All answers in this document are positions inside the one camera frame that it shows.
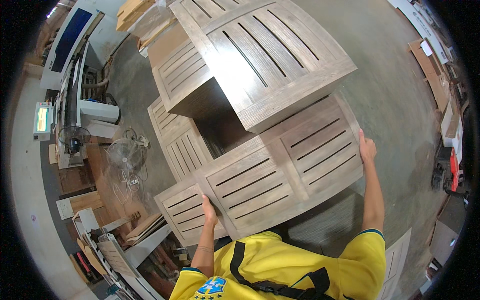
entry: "blue machine window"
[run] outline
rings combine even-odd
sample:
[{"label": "blue machine window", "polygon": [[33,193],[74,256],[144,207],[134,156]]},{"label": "blue machine window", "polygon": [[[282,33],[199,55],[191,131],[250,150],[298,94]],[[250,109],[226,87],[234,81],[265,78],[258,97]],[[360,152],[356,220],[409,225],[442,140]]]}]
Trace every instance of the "blue machine window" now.
[{"label": "blue machine window", "polygon": [[55,49],[56,57],[51,68],[52,72],[61,72],[61,70],[63,70],[63,66],[68,59],[70,50],[91,16],[91,13],[82,9],[77,9],[68,23],[67,28],[65,28],[57,48]]}]

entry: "arm tattoo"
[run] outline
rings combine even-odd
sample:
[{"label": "arm tattoo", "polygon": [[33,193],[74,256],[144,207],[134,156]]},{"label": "arm tattoo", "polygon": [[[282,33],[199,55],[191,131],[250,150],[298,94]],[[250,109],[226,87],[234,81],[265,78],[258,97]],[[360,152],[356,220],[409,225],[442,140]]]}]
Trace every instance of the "arm tattoo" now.
[{"label": "arm tattoo", "polygon": [[208,253],[214,253],[214,251],[211,248],[205,247],[205,246],[198,246],[197,251],[204,251]]}]

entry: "person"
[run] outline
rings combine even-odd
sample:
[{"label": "person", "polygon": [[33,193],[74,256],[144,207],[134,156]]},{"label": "person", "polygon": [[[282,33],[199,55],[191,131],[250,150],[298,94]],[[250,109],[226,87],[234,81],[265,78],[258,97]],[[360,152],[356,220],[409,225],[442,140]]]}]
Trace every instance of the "person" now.
[{"label": "person", "polygon": [[282,242],[265,231],[214,251],[213,206],[203,195],[205,224],[192,259],[170,299],[375,299],[384,281],[384,201],[375,170],[375,143],[360,129],[360,156],[366,179],[361,232],[339,258]]}]

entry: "black harness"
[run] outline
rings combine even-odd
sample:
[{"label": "black harness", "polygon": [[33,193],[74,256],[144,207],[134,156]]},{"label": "black harness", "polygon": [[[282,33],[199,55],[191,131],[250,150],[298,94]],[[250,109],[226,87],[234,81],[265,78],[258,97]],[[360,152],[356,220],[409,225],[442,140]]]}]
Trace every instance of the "black harness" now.
[{"label": "black harness", "polygon": [[235,249],[233,251],[232,261],[230,262],[230,272],[235,279],[243,285],[251,287],[253,290],[259,290],[266,293],[273,293],[274,295],[284,296],[299,300],[333,300],[332,297],[325,295],[325,292],[330,286],[330,279],[328,278],[325,267],[310,272],[305,276],[310,277],[314,288],[299,289],[290,288],[286,284],[278,284],[273,281],[264,280],[251,283],[247,281],[239,272],[239,267],[245,255],[245,243],[236,241]]}]

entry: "yellow jersey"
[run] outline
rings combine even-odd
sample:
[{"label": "yellow jersey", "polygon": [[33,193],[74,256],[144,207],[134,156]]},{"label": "yellow jersey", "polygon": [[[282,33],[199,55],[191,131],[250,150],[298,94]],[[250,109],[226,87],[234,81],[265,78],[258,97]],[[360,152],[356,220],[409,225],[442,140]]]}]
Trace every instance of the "yellow jersey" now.
[{"label": "yellow jersey", "polygon": [[[385,241],[376,229],[359,233],[339,258],[316,254],[282,242],[276,233],[266,231],[238,240],[245,243],[238,270],[249,282],[269,280],[288,287],[313,288],[307,276],[325,268],[329,286],[325,295],[339,300],[373,300],[378,296],[385,275]],[[230,271],[235,241],[215,252],[214,276],[185,267],[170,296],[171,300],[288,300],[280,295],[255,291],[238,283]]]}]

